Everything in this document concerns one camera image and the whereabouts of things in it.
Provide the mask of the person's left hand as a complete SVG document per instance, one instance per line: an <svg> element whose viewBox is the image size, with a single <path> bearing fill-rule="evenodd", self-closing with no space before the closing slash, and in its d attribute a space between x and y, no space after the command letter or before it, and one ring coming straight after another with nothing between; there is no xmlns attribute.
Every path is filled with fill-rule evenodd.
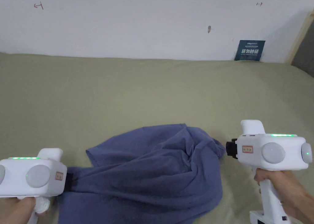
<svg viewBox="0 0 314 224"><path fill-rule="evenodd" d="M35 197L2 199L0 201L0 223L27 224L36 207L36 202Z"/></svg>

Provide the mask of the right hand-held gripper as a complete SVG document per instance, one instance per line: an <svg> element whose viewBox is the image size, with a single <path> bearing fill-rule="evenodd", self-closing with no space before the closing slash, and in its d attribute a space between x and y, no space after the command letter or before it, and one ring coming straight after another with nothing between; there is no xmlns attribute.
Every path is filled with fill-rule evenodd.
<svg viewBox="0 0 314 224"><path fill-rule="evenodd" d="M242 134L226 143L226 152L240 163L269 171L303 170L312 163L312 148L294 134L267 134L259 120L242 120ZM251 211L252 224L291 224L271 181L260 183L263 210Z"/></svg>

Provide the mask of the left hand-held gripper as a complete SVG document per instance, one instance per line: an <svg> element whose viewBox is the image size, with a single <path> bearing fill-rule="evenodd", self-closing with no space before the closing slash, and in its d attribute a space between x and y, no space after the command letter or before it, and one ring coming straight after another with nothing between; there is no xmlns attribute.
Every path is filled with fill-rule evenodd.
<svg viewBox="0 0 314 224"><path fill-rule="evenodd" d="M10 157L0 161L0 197L35 197L36 205L28 221L36 224L38 214L50 207L50 198L64 192L67 167L60 148L41 149L36 157Z"/></svg>

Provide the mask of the person's right hand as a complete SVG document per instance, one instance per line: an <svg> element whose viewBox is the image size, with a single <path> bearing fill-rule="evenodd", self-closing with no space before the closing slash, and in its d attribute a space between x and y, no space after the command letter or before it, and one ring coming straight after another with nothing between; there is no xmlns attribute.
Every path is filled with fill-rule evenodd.
<svg viewBox="0 0 314 224"><path fill-rule="evenodd" d="M287 215L303 224L314 223L314 198L301 185L292 171L257 169L254 180L258 184L264 180L270 180Z"/></svg>

